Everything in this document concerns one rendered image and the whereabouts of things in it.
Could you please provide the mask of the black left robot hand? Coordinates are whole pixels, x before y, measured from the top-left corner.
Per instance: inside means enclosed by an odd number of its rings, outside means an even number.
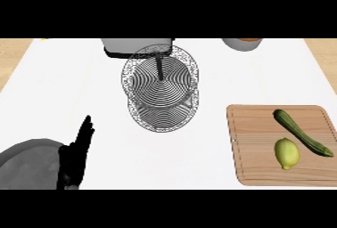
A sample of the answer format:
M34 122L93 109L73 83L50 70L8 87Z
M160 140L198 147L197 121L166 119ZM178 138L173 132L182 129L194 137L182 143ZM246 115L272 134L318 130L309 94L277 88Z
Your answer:
M81 184L93 132L93 124L90 116L87 116L78 129L77 140L70 145L62 145L58 149L58 190L77 189Z

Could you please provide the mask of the wooden cutting board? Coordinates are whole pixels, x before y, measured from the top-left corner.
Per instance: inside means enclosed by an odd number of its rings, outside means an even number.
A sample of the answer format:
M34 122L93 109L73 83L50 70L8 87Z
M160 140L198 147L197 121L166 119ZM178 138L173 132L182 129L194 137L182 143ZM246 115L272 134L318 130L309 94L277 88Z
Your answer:
M284 110L305 133L327 146L334 156L316 155L300 146L300 160L284 170L274 145L297 138L277 122L272 112ZM237 179L244 185L337 187L337 130L328 112L318 105L229 105L228 127Z

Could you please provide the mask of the yellow lemon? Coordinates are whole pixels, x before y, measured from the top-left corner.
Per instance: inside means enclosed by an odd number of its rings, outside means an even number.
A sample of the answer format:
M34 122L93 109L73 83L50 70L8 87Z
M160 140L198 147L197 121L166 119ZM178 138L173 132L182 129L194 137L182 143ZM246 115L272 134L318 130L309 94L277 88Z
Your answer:
M296 143L290 139L282 138L277 141L274 150L282 169L290 170L300 160L300 150Z

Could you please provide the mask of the grey appliance with black base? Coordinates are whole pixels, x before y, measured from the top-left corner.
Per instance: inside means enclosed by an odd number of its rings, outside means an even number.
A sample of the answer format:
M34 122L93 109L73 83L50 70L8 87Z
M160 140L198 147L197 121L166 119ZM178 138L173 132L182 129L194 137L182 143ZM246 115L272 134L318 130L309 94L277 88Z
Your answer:
M173 38L104 38L105 54L111 58L146 58L152 53L172 52Z

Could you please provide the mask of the green zucchini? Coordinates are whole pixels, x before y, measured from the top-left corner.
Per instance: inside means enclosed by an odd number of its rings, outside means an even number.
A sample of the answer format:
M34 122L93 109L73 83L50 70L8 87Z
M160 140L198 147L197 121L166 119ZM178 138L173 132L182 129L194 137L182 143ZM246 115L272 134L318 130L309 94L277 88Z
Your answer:
M321 157L333 158L334 154L331 149L306 134L296 121L293 120L290 114L284 110L277 109L272 112L272 116L281 126L305 144L308 149Z

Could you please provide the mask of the grey bowl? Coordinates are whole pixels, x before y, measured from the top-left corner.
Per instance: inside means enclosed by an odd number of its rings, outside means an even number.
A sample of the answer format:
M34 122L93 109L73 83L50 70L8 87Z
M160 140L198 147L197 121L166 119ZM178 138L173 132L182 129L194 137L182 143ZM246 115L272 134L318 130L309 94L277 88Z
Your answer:
M262 42L260 38L225 38L225 44L237 51L253 51Z

